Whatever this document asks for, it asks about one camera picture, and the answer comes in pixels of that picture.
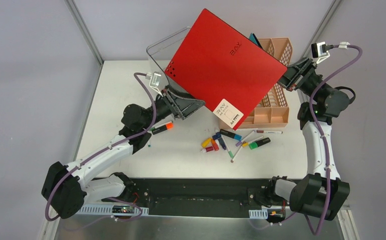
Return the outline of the teal blue folder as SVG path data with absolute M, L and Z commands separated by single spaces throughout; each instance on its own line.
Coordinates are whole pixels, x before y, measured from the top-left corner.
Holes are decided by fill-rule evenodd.
M 258 46 L 260 49 L 263 49 L 261 43 L 259 42 L 258 38 L 254 33 L 251 33 L 248 38 L 251 42 L 253 42 L 256 46 Z

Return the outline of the red folder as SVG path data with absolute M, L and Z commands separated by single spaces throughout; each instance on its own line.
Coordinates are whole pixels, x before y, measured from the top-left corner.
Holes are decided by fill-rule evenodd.
M 203 9 L 165 75 L 236 130 L 287 68 L 208 9 Z

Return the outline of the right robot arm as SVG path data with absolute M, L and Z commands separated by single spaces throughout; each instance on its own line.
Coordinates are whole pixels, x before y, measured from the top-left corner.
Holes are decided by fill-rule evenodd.
M 278 81 L 290 92 L 300 90 L 309 96 L 297 115 L 306 143 L 307 175 L 297 183 L 274 176 L 264 196 L 271 205 L 285 200 L 293 212 L 331 221 L 350 193 L 349 183 L 341 181 L 332 155 L 332 119 L 354 102 L 356 94 L 349 87 L 333 88 L 324 83 L 316 67 L 312 59 L 302 58 L 289 65 Z

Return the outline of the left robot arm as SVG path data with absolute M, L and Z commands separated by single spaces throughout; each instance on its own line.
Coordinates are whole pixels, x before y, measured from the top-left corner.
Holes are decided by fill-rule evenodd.
M 107 178 L 97 175 L 115 162 L 141 150 L 151 138 L 152 126 L 173 115 L 185 119 L 205 105 L 188 93 L 167 85 L 162 93 L 152 100 L 149 108 L 129 104 L 123 111 L 123 128 L 95 152 L 63 164 L 52 164 L 47 172 L 41 191 L 47 200 L 46 219 L 67 219 L 85 204 L 107 198 L 128 202 L 133 196 L 133 182 L 123 173 L 113 173 Z

